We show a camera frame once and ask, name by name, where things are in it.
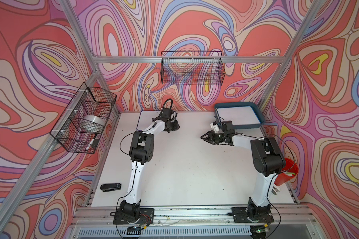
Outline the blue-framed whiteboard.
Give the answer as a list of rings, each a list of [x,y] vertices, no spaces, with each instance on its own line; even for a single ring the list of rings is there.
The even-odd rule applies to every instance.
[[[153,124],[153,119],[158,117],[159,114],[160,111],[141,111],[136,130],[138,131],[148,130]]]
[[[232,121],[233,125],[258,124],[260,120],[252,107],[218,108],[217,115],[225,121]]]

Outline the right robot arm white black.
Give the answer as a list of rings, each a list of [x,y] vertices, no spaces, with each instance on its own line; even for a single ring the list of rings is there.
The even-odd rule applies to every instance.
[[[274,222],[271,213],[270,194],[275,180],[285,167],[286,160],[273,137],[254,137],[243,133],[216,133],[213,130],[200,137],[212,145],[229,145],[251,150],[253,166],[257,171],[254,191],[246,208],[235,207],[231,215],[235,223]]]

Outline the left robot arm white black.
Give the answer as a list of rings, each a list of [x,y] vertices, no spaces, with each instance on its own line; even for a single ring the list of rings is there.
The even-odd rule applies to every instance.
[[[118,200],[120,219],[134,223],[141,217],[141,187],[140,181],[145,165],[151,161],[154,154],[155,136],[161,132],[172,132],[180,129],[178,121],[156,120],[147,129],[135,131],[129,150],[131,159],[131,177],[125,196]]]

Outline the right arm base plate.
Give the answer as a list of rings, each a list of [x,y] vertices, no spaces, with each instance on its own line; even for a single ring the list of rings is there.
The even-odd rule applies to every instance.
[[[235,223],[260,223],[271,224],[274,222],[270,207],[233,207],[230,216]]]

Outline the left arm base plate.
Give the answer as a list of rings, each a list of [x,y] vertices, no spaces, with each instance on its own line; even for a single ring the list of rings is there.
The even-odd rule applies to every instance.
[[[136,215],[128,215],[117,209],[111,212],[113,224],[115,225],[150,225],[154,222],[154,208],[142,208]]]

